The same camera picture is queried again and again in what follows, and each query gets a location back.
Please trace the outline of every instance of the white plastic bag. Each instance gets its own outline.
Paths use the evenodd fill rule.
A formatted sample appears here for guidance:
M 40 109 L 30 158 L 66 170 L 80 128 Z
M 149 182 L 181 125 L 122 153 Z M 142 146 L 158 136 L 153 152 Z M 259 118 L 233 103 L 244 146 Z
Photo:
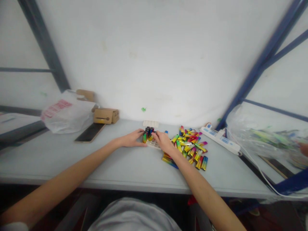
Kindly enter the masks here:
M 270 131 L 262 128 L 262 120 L 262 116 L 256 119 L 252 112 L 237 105 L 226 119 L 228 139 L 244 147 L 249 154 L 286 159 L 295 167 L 307 168 L 308 158 L 301 154 L 297 144 L 297 141 L 307 142 L 307 130 Z
M 52 133 L 78 132 L 93 123 L 91 110 L 95 103 L 78 100 L 80 97 L 83 98 L 72 90 L 66 90 L 58 102 L 42 111 L 41 120 Z

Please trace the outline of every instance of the smartphone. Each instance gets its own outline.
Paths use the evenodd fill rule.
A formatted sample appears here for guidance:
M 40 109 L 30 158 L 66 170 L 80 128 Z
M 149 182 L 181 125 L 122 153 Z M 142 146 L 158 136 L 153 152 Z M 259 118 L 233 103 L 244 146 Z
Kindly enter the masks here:
M 95 124 L 92 123 L 80 136 L 75 139 L 75 143 L 91 143 L 95 137 L 100 133 L 106 124 Z
M 278 172 L 283 178 L 287 179 L 294 175 L 289 169 L 282 165 L 276 159 L 259 156 L 263 159 L 269 166 L 271 166 L 276 172 Z

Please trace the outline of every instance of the power strip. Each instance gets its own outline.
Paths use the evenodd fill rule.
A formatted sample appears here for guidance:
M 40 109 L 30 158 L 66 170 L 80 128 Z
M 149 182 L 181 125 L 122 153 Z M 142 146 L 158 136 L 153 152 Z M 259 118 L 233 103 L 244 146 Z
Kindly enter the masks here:
M 224 130 L 220 130 L 219 132 L 216 132 L 214 130 L 211 130 L 211 128 L 212 128 L 212 125 L 207 124 L 206 127 L 200 128 L 200 132 L 202 132 L 208 138 L 211 138 L 216 143 L 220 144 L 221 146 L 225 147 L 230 152 L 238 156 L 239 155 L 238 152 L 240 151 L 241 146 L 223 137 L 223 134 L 225 133 Z

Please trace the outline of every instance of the red object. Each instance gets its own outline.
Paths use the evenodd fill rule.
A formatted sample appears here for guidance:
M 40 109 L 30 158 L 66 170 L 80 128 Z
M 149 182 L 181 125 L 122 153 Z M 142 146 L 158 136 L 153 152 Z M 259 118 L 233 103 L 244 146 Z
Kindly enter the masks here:
M 188 204 L 188 206 L 191 206 L 191 205 L 193 205 L 195 203 L 197 203 L 197 200 L 196 200 L 196 198 L 193 195 L 191 195 L 187 204 Z

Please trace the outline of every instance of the person's right hand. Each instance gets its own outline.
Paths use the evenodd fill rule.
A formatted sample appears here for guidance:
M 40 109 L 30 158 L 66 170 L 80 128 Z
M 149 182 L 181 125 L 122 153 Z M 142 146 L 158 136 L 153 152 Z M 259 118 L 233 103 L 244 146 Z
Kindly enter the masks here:
M 172 144 L 171 140 L 168 137 L 167 133 L 163 133 L 160 131 L 157 131 L 156 134 L 152 133 L 154 136 L 156 142 L 160 146 L 160 148 L 167 154 L 171 154 L 175 151 L 178 151 L 175 147 L 174 144 Z

